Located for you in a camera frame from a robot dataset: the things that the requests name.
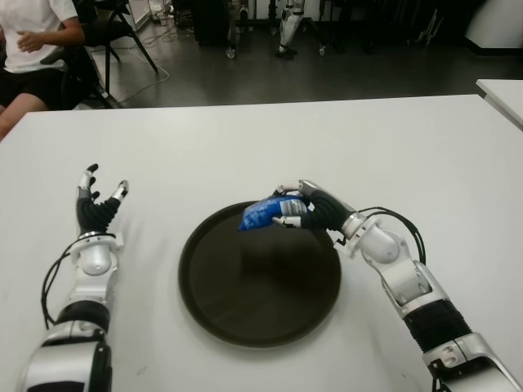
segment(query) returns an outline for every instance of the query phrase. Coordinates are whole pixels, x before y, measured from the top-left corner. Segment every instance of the black wire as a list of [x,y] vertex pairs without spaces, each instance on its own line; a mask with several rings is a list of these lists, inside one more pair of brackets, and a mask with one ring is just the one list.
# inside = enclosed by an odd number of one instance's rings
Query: black wire
[[46,329],[49,329],[49,323],[51,323],[52,325],[56,325],[56,321],[53,319],[53,317],[51,317],[51,315],[49,314],[49,309],[47,308],[47,296],[49,295],[49,291],[51,290],[51,286],[52,286],[53,282],[55,281],[56,275],[58,274],[58,270],[60,269],[60,265],[61,265],[62,261],[70,256],[69,250],[78,241],[83,241],[84,239],[87,239],[90,237],[103,237],[103,236],[110,236],[110,237],[115,238],[114,234],[105,233],[105,234],[92,234],[87,237],[77,239],[63,251],[62,256],[60,256],[60,258],[57,261],[55,261],[51,265],[51,268],[49,268],[49,270],[47,271],[46,277],[43,280],[42,294],[40,296],[40,303],[42,305],[42,313],[43,313],[43,322],[46,326]]
[[366,212],[366,211],[372,211],[372,210],[378,210],[376,212],[371,213],[367,217],[370,218],[371,216],[376,215],[388,215],[395,217],[398,221],[403,223],[405,227],[409,230],[409,232],[412,234],[414,238],[414,242],[416,243],[416,247],[418,248],[418,254],[419,254],[419,262],[423,265],[427,264],[427,255],[425,253],[425,243],[423,242],[423,237],[421,233],[419,233],[418,228],[414,223],[412,223],[410,220],[402,216],[401,214],[394,212],[392,210],[389,210],[385,207],[370,207],[365,208],[363,210],[359,210],[358,212]]

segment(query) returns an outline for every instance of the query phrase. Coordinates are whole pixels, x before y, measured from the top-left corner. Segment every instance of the round tray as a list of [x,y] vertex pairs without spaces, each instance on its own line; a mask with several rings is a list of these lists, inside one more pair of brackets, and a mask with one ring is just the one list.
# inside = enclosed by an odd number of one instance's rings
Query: round tray
[[222,341],[286,345],[333,308],[340,261],[324,231],[271,226],[239,232],[253,203],[224,208],[190,236],[181,254],[181,296],[194,319]]

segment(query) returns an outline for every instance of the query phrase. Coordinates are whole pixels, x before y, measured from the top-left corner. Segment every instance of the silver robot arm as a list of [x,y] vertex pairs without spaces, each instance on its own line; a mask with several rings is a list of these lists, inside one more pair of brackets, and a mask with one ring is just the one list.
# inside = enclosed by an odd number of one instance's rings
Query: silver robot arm
[[312,203],[313,212],[273,221],[285,227],[340,231],[353,253],[361,251],[380,274],[385,293],[423,351],[434,391],[522,392],[521,384],[481,334],[468,327],[428,268],[413,260],[401,236],[380,228],[375,217],[364,216],[310,181],[282,184],[275,193],[289,192]]
[[70,256],[75,269],[74,288],[54,320],[47,312],[50,274],[47,275],[42,288],[42,310],[46,326],[48,323],[52,326],[23,371],[18,392],[109,392],[111,389],[111,349],[105,335],[109,331],[118,270],[116,254],[123,247],[123,241],[119,235],[108,234],[107,227],[129,186],[122,181],[108,200],[95,204],[100,194],[92,194],[91,185],[96,180],[93,173],[97,168],[97,165],[89,167],[78,184],[78,240],[55,263],[57,271],[61,261]]

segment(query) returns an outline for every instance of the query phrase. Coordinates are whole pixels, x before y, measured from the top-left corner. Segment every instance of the black shorts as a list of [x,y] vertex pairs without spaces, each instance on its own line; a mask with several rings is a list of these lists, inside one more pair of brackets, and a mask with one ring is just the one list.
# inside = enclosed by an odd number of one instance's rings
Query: black shorts
[[6,108],[19,94],[25,93],[42,100],[48,109],[60,109],[63,77],[64,73],[58,69],[40,69],[23,74],[0,69],[0,105]]

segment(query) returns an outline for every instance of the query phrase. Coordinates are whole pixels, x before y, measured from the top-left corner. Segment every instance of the white t-shirt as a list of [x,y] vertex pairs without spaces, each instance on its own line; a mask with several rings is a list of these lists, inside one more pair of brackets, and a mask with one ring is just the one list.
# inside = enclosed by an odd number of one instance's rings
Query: white t-shirt
[[53,65],[40,64],[40,60],[57,47],[44,45],[33,53],[22,52],[18,48],[18,32],[58,31],[63,20],[76,15],[72,0],[0,0],[0,27],[6,36],[6,70],[21,74],[44,68],[62,68],[64,64],[61,61]]

